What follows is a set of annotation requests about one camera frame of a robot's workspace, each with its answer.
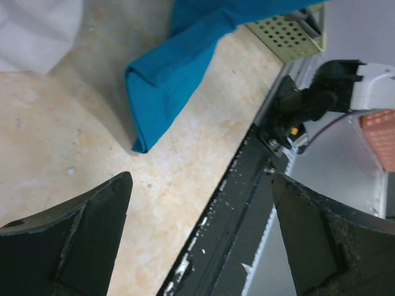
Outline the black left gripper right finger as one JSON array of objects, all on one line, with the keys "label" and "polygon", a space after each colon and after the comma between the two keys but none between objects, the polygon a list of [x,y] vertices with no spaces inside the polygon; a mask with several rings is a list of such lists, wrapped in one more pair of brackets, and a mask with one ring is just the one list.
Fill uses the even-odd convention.
[{"label": "black left gripper right finger", "polygon": [[273,201],[298,295],[394,295],[394,222],[283,173]]}]

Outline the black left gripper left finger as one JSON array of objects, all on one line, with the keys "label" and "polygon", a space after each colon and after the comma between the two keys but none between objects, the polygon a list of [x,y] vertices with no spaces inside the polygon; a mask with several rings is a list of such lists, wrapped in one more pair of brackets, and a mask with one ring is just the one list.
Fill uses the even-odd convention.
[{"label": "black left gripper left finger", "polygon": [[106,295],[132,187],[124,171],[1,227],[1,295]]}]

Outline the blue t-shirt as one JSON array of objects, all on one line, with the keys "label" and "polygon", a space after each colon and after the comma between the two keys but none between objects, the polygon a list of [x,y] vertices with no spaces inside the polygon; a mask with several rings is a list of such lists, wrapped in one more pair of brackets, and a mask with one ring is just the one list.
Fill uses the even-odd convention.
[{"label": "blue t-shirt", "polygon": [[200,85],[218,41],[238,26],[286,14],[311,0],[175,1],[168,39],[131,62],[125,84],[137,138],[146,154]]}]

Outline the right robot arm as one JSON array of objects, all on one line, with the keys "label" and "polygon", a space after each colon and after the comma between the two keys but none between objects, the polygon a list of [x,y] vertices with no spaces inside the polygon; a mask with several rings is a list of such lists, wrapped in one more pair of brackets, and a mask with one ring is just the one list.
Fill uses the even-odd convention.
[{"label": "right robot arm", "polygon": [[272,114],[284,128],[317,121],[327,112],[394,108],[394,67],[360,60],[330,60],[309,87],[280,96]]}]

